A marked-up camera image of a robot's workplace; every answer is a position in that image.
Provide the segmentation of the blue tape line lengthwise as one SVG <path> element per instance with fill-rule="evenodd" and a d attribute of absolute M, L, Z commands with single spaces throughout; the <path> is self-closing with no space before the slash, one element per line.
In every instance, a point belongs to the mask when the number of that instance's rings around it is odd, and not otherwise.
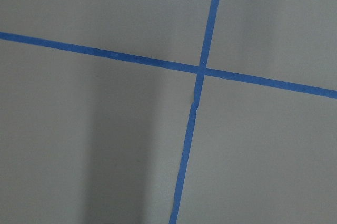
<path fill-rule="evenodd" d="M 177 180 L 175 184 L 173 205 L 170 218 L 168 221 L 169 224 L 177 223 L 177 218 L 179 215 L 185 176 L 187 172 L 187 166 L 189 162 L 189 156 L 197 118 L 197 111 L 200 104 L 203 82 L 205 78 L 205 71 L 209 59 L 209 52 L 211 48 L 218 7 L 219 7 L 219 0 L 211 0 L 209 13 L 207 17 L 207 24 L 204 33 L 203 45 L 200 54 L 199 65 L 197 66 L 194 91 L 193 91 L 193 102 L 191 103 L 189 117 L 186 125 L 185 138 L 182 147 L 182 155 L 180 159 L 179 171 L 177 173 Z"/>

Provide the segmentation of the blue tape line crosswise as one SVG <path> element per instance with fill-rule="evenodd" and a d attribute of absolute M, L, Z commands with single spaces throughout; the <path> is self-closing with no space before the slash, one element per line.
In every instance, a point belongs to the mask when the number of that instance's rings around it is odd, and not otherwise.
<path fill-rule="evenodd" d="M 63 51 L 98 56 L 98 57 L 103 57 L 103 58 L 108 58 L 108 59 L 113 59 L 113 60 L 160 67 L 160 68 L 169 69 L 169 70 L 176 70 L 176 71 L 188 72 L 188 73 L 193 73 L 193 74 L 196 74 L 198 72 L 196 65 L 189 65 L 189 64 L 178 63 L 178 62 L 153 59 L 149 57 L 103 50 L 99 48 L 51 41 L 51 40 L 46 40 L 42 38 L 29 37 L 25 35 L 1 32 L 1 39 L 12 41 L 12 42 L 29 44 L 29 45 L 53 48 L 56 50 L 63 50 Z M 256 85 L 261 85 L 261 86 L 266 86 L 266 87 L 273 87 L 277 89 L 301 92 L 301 93 L 336 99 L 336 90 L 325 89 L 325 88 L 316 87 L 316 86 L 303 85 L 303 84 L 298 84 L 298 83 L 268 79 L 264 77 L 258 77 L 258 76 L 252 76 L 252 75 L 246 75 L 246 74 L 241 74 L 241 73 L 234 73 L 234 72 L 222 71 L 222 70 L 210 69 L 210 68 L 207 68 L 205 70 L 205 75 L 210 76 L 210 77 L 219 78 L 219 79 L 226 79 L 226 80 L 256 84 Z"/>

